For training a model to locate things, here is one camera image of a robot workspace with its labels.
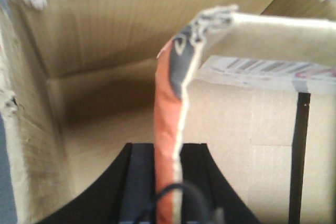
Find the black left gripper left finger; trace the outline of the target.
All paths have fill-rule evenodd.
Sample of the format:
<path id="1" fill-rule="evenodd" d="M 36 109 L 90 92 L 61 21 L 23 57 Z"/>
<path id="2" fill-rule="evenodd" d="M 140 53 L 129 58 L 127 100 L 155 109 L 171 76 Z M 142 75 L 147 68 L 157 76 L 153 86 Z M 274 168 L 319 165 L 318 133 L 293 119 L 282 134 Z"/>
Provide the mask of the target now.
<path id="1" fill-rule="evenodd" d="M 41 223 L 133 223 L 154 196 L 154 148 L 127 143 L 75 199 Z"/>

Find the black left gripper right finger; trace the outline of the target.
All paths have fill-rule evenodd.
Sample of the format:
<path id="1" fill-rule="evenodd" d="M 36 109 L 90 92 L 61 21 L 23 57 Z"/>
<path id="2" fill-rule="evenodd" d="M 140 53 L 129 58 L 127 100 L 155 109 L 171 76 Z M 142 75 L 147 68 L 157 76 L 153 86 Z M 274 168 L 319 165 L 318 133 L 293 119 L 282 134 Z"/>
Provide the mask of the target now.
<path id="1" fill-rule="evenodd" d="M 206 144 L 184 144 L 180 157 L 183 180 L 200 190 L 210 216 L 222 208 L 225 223 L 260 223 L 224 177 Z"/>

